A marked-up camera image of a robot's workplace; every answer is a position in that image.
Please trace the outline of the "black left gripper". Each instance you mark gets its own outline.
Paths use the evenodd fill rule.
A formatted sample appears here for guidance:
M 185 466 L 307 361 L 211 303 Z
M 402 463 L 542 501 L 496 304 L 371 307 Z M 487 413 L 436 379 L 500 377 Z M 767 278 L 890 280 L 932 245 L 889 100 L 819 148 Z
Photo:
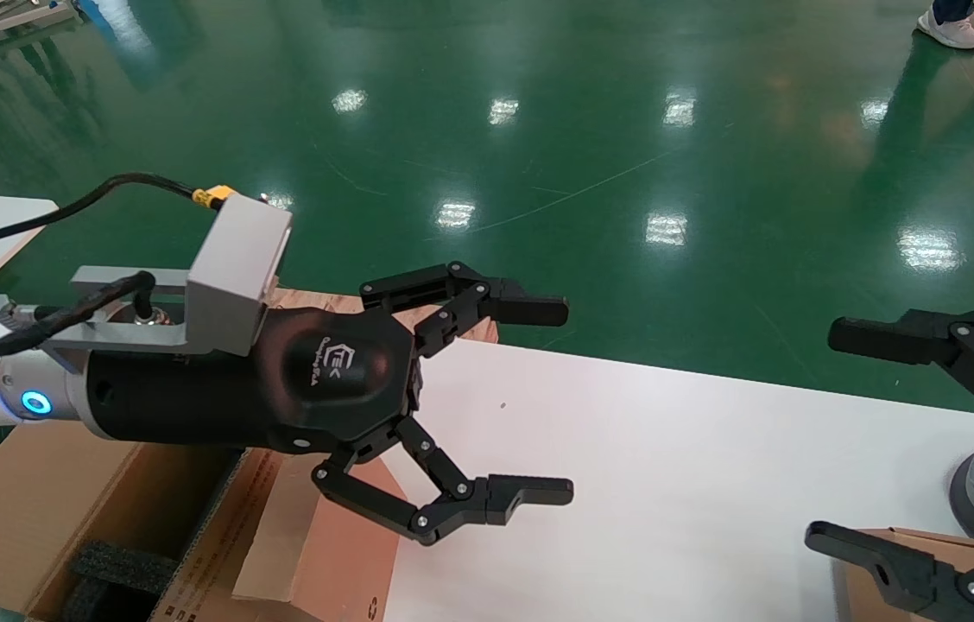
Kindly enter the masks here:
M 118 441 L 376 454 L 421 384 L 414 352 L 434 357 L 484 319 L 561 327 L 570 314 L 562 296 L 528 294 L 518 281 L 488 278 L 466 263 L 369 281 L 360 295 L 370 309 L 361 314 L 273 308 L 245 357 L 92 352 L 85 425 Z M 436 309 L 415 324 L 414 339 L 391 315 L 428 306 Z M 346 452 L 318 464 L 311 479 L 334 504 L 421 546 L 463 526 L 506 526 L 519 505 L 574 499 L 566 478 L 464 476 L 413 418 L 392 435 L 439 491 L 432 503 L 416 507 L 354 477 L 357 456 Z

